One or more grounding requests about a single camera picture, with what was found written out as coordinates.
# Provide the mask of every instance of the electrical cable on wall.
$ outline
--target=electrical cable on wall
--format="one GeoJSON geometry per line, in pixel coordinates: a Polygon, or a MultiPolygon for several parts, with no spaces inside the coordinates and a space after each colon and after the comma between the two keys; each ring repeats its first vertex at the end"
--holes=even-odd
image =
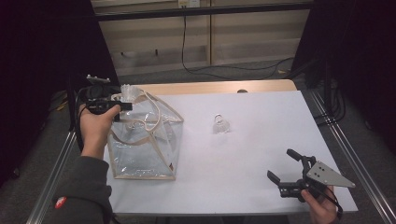
{"type": "Polygon", "coordinates": [[[292,57],[286,58],[286,59],[283,59],[283,60],[281,60],[278,63],[275,63],[273,65],[269,65],[269,66],[265,66],[265,67],[259,67],[259,68],[245,68],[245,67],[229,66],[229,65],[212,65],[212,66],[206,66],[206,67],[196,68],[196,69],[187,68],[187,66],[184,64],[184,48],[185,48],[185,43],[186,43],[186,29],[187,29],[186,20],[187,20],[187,17],[184,17],[183,19],[184,19],[184,30],[183,30],[183,44],[182,44],[182,49],[181,49],[181,63],[183,65],[183,68],[190,74],[211,76],[211,77],[219,77],[219,78],[228,79],[228,80],[245,80],[243,78],[224,77],[224,76],[219,76],[219,75],[210,74],[210,73],[203,73],[203,72],[199,72],[199,71],[203,71],[203,70],[210,69],[210,68],[231,68],[231,69],[240,69],[240,70],[247,70],[247,71],[260,71],[260,70],[274,68],[274,71],[270,75],[257,79],[257,80],[263,80],[263,79],[267,79],[269,77],[272,77],[276,73],[276,70],[277,70],[277,68],[279,67],[280,64],[282,64],[282,63],[284,63],[286,61],[294,59],[292,57]]]}

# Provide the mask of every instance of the human hand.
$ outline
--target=human hand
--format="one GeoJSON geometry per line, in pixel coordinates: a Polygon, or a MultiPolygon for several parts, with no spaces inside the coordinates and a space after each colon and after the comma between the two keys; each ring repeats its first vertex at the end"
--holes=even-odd
{"type": "Polygon", "coordinates": [[[110,131],[113,118],[120,113],[120,106],[111,107],[105,114],[94,115],[85,105],[79,110],[80,129],[84,142],[81,156],[89,156],[102,160],[104,156],[105,145],[107,144],[107,134],[110,131]]]}
{"type": "MultiPolygon", "coordinates": [[[[334,199],[330,190],[333,191],[333,186],[329,186],[329,188],[325,190],[325,194],[334,199]]],[[[301,195],[306,203],[309,204],[309,214],[313,224],[329,224],[335,221],[337,217],[335,204],[323,196],[319,196],[318,199],[315,199],[307,189],[303,189],[301,195]]]]}

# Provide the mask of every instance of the white table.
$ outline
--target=white table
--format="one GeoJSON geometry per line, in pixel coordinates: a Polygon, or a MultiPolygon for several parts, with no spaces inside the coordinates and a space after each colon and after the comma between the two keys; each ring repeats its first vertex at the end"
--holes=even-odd
{"type": "MultiPolygon", "coordinates": [[[[308,211],[279,196],[267,170],[281,181],[302,177],[288,148],[316,156],[339,172],[299,91],[160,96],[185,119],[177,180],[114,179],[110,202],[118,214],[153,216],[280,215],[308,211]],[[221,114],[231,131],[213,134],[221,114]]],[[[109,161],[108,152],[105,160],[109,161]]],[[[348,189],[335,188],[344,211],[357,211],[348,189]]]]}

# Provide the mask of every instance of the clear plastic bag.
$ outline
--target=clear plastic bag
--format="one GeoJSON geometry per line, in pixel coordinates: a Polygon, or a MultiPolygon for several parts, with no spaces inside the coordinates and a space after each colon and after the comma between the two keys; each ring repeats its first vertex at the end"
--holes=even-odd
{"type": "Polygon", "coordinates": [[[134,86],[122,86],[133,110],[122,112],[108,135],[110,165],[115,178],[176,179],[184,119],[167,103],[134,86]]]}

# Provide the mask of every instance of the person's arm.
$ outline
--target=person's arm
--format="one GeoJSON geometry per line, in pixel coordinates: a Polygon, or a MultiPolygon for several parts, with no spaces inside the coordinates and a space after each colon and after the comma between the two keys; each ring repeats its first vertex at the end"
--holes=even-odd
{"type": "Polygon", "coordinates": [[[118,113],[119,105],[99,116],[88,109],[82,111],[80,129],[84,148],[70,175],[58,185],[49,223],[109,223],[113,213],[108,200],[111,187],[106,185],[108,164],[103,157],[107,134],[118,113]]]}
{"type": "MultiPolygon", "coordinates": [[[[330,190],[333,191],[333,186],[329,186],[325,193],[332,198],[330,190]]],[[[309,204],[309,213],[313,224],[331,224],[337,222],[337,208],[335,204],[322,197],[316,200],[306,189],[301,191],[301,195],[306,203],[309,204]]]]}

